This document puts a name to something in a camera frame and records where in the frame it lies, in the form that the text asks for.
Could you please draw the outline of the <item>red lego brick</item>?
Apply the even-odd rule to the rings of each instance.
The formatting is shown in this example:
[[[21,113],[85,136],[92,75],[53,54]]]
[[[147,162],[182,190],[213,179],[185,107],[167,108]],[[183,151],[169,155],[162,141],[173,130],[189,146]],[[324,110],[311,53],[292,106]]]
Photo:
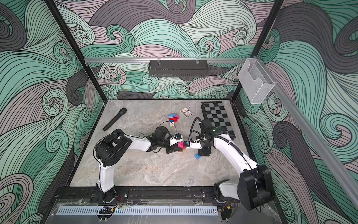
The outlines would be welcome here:
[[[175,120],[174,117],[172,117],[172,118],[169,118],[169,121],[170,122],[177,122],[178,120]]]

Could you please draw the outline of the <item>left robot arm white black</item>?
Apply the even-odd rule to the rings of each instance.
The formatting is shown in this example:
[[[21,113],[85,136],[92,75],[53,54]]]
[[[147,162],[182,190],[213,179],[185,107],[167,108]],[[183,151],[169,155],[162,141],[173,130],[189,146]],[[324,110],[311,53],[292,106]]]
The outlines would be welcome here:
[[[105,195],[114,192],[115,165],[128,150],[140,150],[152,152],[157,148],[164,148],[169,153],[182,151],[184,140],[181,134],[171,135],[167,128],[159,126],[148,136],[133,136],[125,134],[121,129],[116,129],[100,140],[93,155],[99,163],[98,189]]]

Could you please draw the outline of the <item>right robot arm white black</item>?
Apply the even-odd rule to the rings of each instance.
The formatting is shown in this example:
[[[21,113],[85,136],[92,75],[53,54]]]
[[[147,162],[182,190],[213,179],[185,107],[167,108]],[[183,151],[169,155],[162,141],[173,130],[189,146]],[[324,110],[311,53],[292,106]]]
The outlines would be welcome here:
[[[210,120],[199,121],[199,126],[201,148],[219,150],[239,176],[237,182],[224,180],[216,183],[217,199],[238,200],[249,211],[274,200],[272,174],[267,166],[259,165],[244,154],[227,131],[212,126]]]

